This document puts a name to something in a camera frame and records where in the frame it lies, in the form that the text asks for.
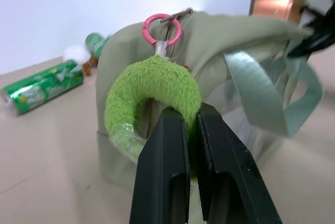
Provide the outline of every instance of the white wall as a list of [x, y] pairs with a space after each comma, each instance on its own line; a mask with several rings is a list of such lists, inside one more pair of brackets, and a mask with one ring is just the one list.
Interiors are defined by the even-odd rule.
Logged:
[[[307, 0], [306, 3], [327, 11], [331, 0]], [[304, 24], [309, 19], [310, 17], [304, 14], [301, 23]], [[333, 45], [327, 50], [313, 54], [309, 62], [317, 71], [325, 89], [335, 94], [335, 46]]]
[[0, 74], [60, 56], [93, 31], [104, 35], [187, 7], [248, 14], [251, 0], [0, 0]]
[[0, 74], [61, 55], [77, 38], [73, 0], [0, 0]]

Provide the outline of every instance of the pink key ring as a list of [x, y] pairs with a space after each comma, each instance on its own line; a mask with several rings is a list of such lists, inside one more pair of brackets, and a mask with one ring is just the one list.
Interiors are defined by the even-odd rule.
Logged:
[[[152, 38], [152, 36], [149, 34], [149, 26], [150, 24], [157, 20], [157, 19], [164, 19], [169, 17], [170, 15], [167, 14], [155, 14], [150, 16], [149, 18], [147, 18], [142, 26], [142, 35], [144, 37], [144, 39], [151, 45], [155, 45], [157, 40]], [[176, 34], [174, 35], [174, 37], [169, 41], [169, 43], [167, 44], [167, 46], [172, 46], [174, 45], [180, 38], [180, 36], [182, 35], [182, 26], [180, 25], [179, 21], [176, 18], [172, 18], [171, 22], [173, 23], [173, 25], [176, 27]]]

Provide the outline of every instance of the green plush keychain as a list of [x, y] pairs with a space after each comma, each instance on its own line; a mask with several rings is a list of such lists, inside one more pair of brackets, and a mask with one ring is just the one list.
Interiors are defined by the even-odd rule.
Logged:
[[175, 44], [181, 35], [181, 26], [174, 18], [177, 28], [175, 37], [156, 41], [148, 33], [150, 23], [169, 15], [158, 14], [143, 23], [143, 36], [156, 46], [156, 54], [128, 66], [111, 87], [105, 110], [105, 126], [113, 145], [121, 153], [137, 162], [146, 140], [137, 134], [137, 123], [142, 105], [149, 98], [173, 107], [185, 119], [186, 132], [194, 130], [196, 114], [201, 106], [199, 87], [190, 72], [183, 66], [165, 57], [166, 48]]

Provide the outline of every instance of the beige floor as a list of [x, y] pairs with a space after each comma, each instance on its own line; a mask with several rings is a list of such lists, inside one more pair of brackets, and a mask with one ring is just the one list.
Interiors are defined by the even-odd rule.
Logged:
[[[334, 122], [327, 95], [260, 164], [285, 224], [334, 223]], [[25, 115], [1, 109], [0, 124], [0, 223], [128, 223], [131, 196], [99, 176], [95, 76]]]

